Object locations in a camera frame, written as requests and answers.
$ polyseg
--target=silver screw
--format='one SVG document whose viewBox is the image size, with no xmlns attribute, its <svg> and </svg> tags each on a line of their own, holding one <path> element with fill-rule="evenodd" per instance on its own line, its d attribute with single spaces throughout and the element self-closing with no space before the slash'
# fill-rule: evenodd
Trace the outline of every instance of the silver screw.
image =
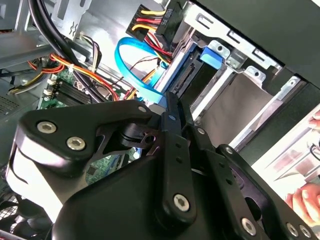
<svg viewBox="0 0 320 240">
<path fill-rule="evenodd" d="M 299 225 L 301 232 L 308 238 L 311 238 L 311 233 L 309 232 L 309 230 L 303 226 L 303 225 Z"/>
<path fill-rule="evenodd" d="M 174 116 L 172 116 L 172 115 L 169 115 L 169 118 L 170 118 L 171 120 L 173 120 L 173 121 L 176 120 L 176 118 L 175 118 Z"/>
<path fill-rule="evenodd" d="M 226 147 L 225 148 L 225 150 L 226 150 L 226 152 L 228 153 L 228 154 L 233 154 L 233 152 L 232 152 L 232 150 L 231 150 L 231 148 L 230 147 Z"/>
<path fill-rule="evenodd" d="M 250 234 L 251 236 L 255 236 L 257 234 L 257 230 L 255 228 L 255 226 L 253 225 L 253 223 L 247 219 L 247 218 L 242 218 L 241 219 L 241 224 L 242 227 L 244 228 L 244 230 Z"/>
<path fill-rule="evenodd" d="M 202 128 L 198 128 L 198 132 L 204 135 L 206 132 Z"/>
<path fill-rule="evenodd" d="M 85 140 L 80 137 L 73 136 L 66 141 L 67 146 L 75 151 L 81 151 L 86 147 Z"/>
<path fill-rule="evenodd" d="M 187 212 L 190 208 L 188 199 L 181 194 L 174 195 L 173 202 L 174 205 L 182 212 Z"/>
<path fill-rule="evenodd" d="M 297 229 L 295 229 L 295 227 L 294 227 L 290 222 L 288 222 L 288 223 L 286 224 L 286 227 L 288 228 L 289 232 L 290 232 L 293 236 L 295 236 L 295 237 L 298 237 L 298 236 L 299 236 L 299 233 L 298 233 Z"/>
<path fill-rule="evenodd" d="M 144 107 L 142 107 L 142 106 L 140 106 L 140 107 L 138 107 L 138 108 L 139 108 L 139 110 L 140 110 L 141 112 L 144 112 L 144 113 L 147 112 L 147 110 L 146 110 Z"/>
<path fill-rule="evenodd" d="M 53 134 L 57 131 L 56 125 L 49 121 L 39 122 L 36 128 L 43 134 Z"/>
</svg>

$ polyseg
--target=finger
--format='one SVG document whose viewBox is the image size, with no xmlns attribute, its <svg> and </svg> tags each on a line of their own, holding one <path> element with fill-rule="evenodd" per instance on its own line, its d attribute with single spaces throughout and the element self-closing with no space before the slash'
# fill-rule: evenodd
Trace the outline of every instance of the finger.
<svg viewBox="0 0 320 240">
<path fill-rule="evenodd" d="M 320 209 L 314 199 L 311 198 L 307 190 L 302 191 L 303 203 L 310 216 L 310 218 L 315 222 L 320 222 Z"/>
<path fill-rule="evenodd" d="M 293 198 L 293 195 L 288 193 L 285 198 L 284 198 L 284 201 L 286 204 L 288 204 L 288 206 L 292 209 L 292 198 Z"/>
<path fill-rule="evenodd" d="M 320 120 L 320 111 L 316 112 L 316 113 L 313 115 L 313 118 L 316 119 L 316 120 Z"/>
<path fill-rule="evenodd" d="M 310 120 L 308 126 L 312 129 L 320 129 L 320 120 Z"/>
<path fill-rule="evenodd" d="M 298 188 L 293 194 L 292 209 L 309 226 L 315 225 L 315 221 L 309 216 L 302 198 L 302 190 Z"/>
</svg>

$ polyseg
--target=blue drive latch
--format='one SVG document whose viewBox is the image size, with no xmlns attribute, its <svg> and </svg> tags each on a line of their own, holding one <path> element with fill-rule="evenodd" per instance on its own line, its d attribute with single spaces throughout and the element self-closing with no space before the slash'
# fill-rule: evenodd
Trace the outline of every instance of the blue drive latch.
<svg viewBox="0 0 320 240">
<path fill-rule="evenodd" d="M 207 46 L 204 48 L 200 60 L 205 62 L 206 64 L 209 64 L 211 67 L 215 69 L 220 69 L 222 66 L 223 58 L 219 54 L 212 51 Z"/>
</svg>

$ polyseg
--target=black plastic housing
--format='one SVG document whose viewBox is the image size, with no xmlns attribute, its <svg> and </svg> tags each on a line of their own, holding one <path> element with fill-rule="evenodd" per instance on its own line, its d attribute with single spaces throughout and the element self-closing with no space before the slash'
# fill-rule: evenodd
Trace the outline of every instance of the black plastic housing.
<svg viewBox="0 0 320 240">
<path fill-rule="evenodd" d="M 132 31 L 132 28 L 136 24 L 137 19 L 141 17 L 141 10 L 149 11 L 148 8 L 146 8 L 145 6 L 143 6 L 141 4 L 138 7 L 136 13 L 134 14 L 134 16 L 133 16 L 128 28 L 126 29 L 125 33 L 129 34 L 131 37 L 136 38 L 136 39 L 140 40 L 141 42 L 143 42 L 149 30 L 145 29 L 145 28 L 138 28 L 135 31 Z"/>
<path fill-rule="evenodd" d="M 159 27 L 155 31 L 155 36 L 162 43 L 166 51 L 170 50 L 170 46 L 183 18 L 183 6 L 181 2 L 179 0 L 171 0 Z"/>
</svg>

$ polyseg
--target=motherboard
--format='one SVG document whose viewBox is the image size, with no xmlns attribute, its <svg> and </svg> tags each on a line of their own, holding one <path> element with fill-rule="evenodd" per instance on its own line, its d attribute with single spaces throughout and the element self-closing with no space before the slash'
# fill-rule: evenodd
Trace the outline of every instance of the motherboard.
<svg viewBox="0 0 320 240">
<path fill-rule="evenodd" d="M 52 74 L 47 80 L 38 109 L 65 108 L 94 103 L 96 102 L 78 85 L 74 75 L 66 69 Z M 135 152 L 132 148 L 125 155 L 110 155 L 91 163 L 86 170 L 86 182 L 93 184 L 124 164 L 133 161 Z"/>
</svg>

